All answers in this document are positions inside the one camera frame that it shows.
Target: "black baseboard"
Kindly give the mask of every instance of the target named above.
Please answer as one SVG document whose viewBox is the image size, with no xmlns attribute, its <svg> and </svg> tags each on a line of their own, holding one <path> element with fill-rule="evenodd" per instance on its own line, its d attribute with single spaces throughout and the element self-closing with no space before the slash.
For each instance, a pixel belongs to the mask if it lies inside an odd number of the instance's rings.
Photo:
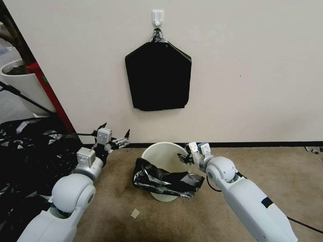
<svg viewBox="0 0 323 242">
<path fill-rule="evenodd" d="M 130 143 L 127 148 L 147 148 L 153 143 Z M 184 147 L 185 143 L 176 143 Z M 304 146 L 323 146 L 323 141 L 297 141 L 297 142 L 215 142 L 209 143 L 211 148 L 219 147 L 304 147 Z"/>
</svg>

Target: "red metal frame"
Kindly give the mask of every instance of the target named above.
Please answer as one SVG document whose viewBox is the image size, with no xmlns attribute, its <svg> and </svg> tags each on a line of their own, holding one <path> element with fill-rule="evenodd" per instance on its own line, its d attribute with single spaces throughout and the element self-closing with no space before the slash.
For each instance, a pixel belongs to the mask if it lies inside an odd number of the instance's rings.
<svg viewBox="0 0 323 242">
<path fill-rule="evenodd" d="M 43 71 L 41 70 L 40 66 L 38 65 L 38 63 L 35 62 L 35 63 L 29 65 L 27 67 L 27 69 L 31 73 L 34 73 L 36 75 L 36 77 L 38 78 L 39 83 L 41 84 L 41 86 L 43 87 L 44 91 L 46 92 L 48 98 L 52 102 L 54 108 L 56 109 L 56 112 L 57 112 L 58 116 L 62 119 L 67 131 L 69 133 L 75 132 L 71 121 L 68 119 L 68 117 L 67 117 L 61 103 L 59 102 L 58 98 L 56 97 L 56 95 L 55 95 L 53 89 L 51 88 L 50 84 L 47 82 L 47 79 L 46 79 Z"/>
</svg>

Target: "adhesive hook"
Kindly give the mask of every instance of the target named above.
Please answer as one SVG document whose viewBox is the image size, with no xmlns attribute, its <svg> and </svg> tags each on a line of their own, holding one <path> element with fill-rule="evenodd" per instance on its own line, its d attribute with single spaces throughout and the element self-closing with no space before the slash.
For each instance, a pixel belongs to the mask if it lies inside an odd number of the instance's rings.
<svg viewBox="0 0 323 242">
<path fill-rule="evenodd" d="M 152 11 L 152 23 L 159 27 L 164 21 L 164 10 L 153 10 Z"/>
</svg>

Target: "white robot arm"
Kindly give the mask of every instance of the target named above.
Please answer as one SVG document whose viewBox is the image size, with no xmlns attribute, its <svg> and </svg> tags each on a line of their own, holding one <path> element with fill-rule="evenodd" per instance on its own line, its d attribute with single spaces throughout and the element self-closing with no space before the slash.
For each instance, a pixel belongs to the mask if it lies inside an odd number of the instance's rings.
<svg viewBox="0 0 323 242">
<path fill-rule="evenodd" d="M 297 242 L 286 215 L 251 180 L 242 176 L 234 163 L 214 157 L 208 143 L 188 144 L 196 167 L 205 172 L 223 192 L 230 208 L 261 242 Z"/>
<path fill-rule="evenodd" d="M 129 131 L 124 138 L 112 139 L 112 131 L 100 128 L 93 149 L 77 152 L 78 165 L 73 174 L 62 177 L 53 187 L 49 202 L 25 228 L 18 242 L 72 242 L 77 224 L 95 195 L 93 183 L 98 179 L 108 154 L 129 144 Z"/>
</svg>

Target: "small paper scrap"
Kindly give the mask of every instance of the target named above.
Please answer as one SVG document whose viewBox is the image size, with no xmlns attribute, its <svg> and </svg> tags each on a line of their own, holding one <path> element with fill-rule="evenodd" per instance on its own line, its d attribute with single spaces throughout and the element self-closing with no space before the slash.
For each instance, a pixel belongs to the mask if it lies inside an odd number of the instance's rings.
<svg viewBox="0 0 323 242">
<path fill-rule="evenodd" d="M 135 209 L 132 211 L 131 217 L 136 218 L 139 214 L 140 214 L 140 212 L 135 208 Z"/>
</svg>

